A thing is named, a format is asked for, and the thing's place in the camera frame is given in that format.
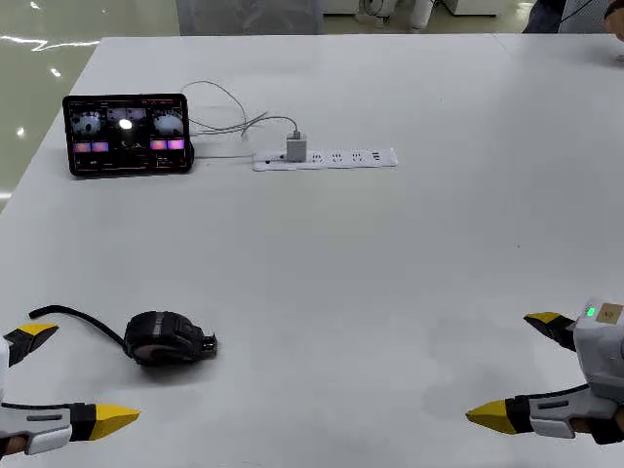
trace yellow fingertip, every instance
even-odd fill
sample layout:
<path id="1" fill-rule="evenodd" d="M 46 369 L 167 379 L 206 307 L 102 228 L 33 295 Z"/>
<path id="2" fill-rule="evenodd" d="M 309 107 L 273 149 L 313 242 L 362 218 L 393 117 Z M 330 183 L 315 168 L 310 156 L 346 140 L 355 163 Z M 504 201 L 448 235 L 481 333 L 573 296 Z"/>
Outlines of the yellow fingertip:
<path id="1" fill-rule="evenodd" d="M 95 441 L 118 431 L 138 418 L 140 411 L 116 405 L 96 405 L 96 424 L 90 441 Z"/>
<path id="2" fill-rule="evenodd" d="M 56 326 L 55 324 L 26 324 L 18 327 L 18 330 L 36 336 L 39 333 L 44 332 L 45 330 L 57 328 L 58 326 Z"/>
<path id="3" fill-rule="evenodd" d="M 469 421 L 503 434 L 518 434 L 509 417 L 504 400 L 486 403 L 466 413 Z"/>
<path id="4" fill-rule="evenodd" d="M 558 317 L 561 317 L 562 314 L 558 314 L 556 312 L 539 312 L 537 314 L 527 314 L 525 315 L 526 319 L 538 320 L 542 324 L 549 324 L 553 320 Z"/>

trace black tape measure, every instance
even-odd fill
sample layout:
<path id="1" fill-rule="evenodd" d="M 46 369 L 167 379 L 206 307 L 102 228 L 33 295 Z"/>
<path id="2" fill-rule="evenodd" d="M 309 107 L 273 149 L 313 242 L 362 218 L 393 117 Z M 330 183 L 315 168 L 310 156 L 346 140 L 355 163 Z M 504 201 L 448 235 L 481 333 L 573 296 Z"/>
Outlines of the black tape measure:
<path id="1" fill-rule="evenodd" d="M 202 329 L 175 312 L 143 312 L 126 325 L 122 338 L 98 319 L 63 305 L 48 305 L 28 314 L 31 319 L 60 313 L 86 320 L 114 339 L 124 352 L 142 366 L 196 363 L 216 356 L 216 335 L 205 336 Z"/>

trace floor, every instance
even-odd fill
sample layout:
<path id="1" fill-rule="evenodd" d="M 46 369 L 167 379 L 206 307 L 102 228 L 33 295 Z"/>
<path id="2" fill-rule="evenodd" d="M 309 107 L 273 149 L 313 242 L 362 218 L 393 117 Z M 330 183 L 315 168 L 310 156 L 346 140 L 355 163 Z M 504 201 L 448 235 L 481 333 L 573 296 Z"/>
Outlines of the floor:
<path id="1" fill-rule="evenodd" d="M 426 32 L 520 32 L 531 3 L 509 1 L 499 18 L 456 18 L 439 4 Z M 324 29 L 328 34 L 405 33 L 409 13 L 405 2 L 383 28 L 370 17 L 339 16 L 326 17 Z M 175 0 L 2 0 L 0 106 L 11 111 L 5 110 L 0 126 L 0 211 L 101 37 L 178 34 Z"/>

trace power strip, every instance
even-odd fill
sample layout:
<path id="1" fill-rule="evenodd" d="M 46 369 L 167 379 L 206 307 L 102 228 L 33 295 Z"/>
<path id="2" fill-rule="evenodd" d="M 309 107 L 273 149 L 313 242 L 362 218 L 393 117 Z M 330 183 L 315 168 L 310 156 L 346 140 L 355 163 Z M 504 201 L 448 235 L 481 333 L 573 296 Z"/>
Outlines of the power strip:
<path id="1" fill-rule="evenodd" d="M 285 161 L 283 151 L 261 151 L 253 156 L 254 171 L 296 171 L 304 169 L 385 168 L 399 164 L 393 149 L 326 149 L 308 151 L 304 163 Z"/>

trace robotic hand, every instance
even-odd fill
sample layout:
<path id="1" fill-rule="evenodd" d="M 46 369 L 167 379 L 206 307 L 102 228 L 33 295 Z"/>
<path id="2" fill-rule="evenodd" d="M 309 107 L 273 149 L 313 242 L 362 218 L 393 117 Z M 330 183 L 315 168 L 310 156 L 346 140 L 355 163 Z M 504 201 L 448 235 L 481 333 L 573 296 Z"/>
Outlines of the robotic hand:
<path id="1" fill-rule="evenodd" d="M 113 405 L 73 403 L 34 407 L 4 402 L 7 369 L 39 348 L 58 327 L 30 324 L 0 338 L 0 457 L 24 450 L 32 455 L 69 442 L 101 439 L 138 418 L 138 411 Z"/>
<path id="2" fill-rule="evenodd" d="M 576 322 L 552 312 L 527 315 L 525 320 L 539 332 L 576 351 L 587 383 L 487 403 L 468 411 L 468 419 L 505 434 L 534 432 L 562 439 L 573 439 L 575 422 L 583 420 L 597 444 L 623 441 L 615 419 L 624 405 L 623 310 L 622 305 L 591 299 Z"/>

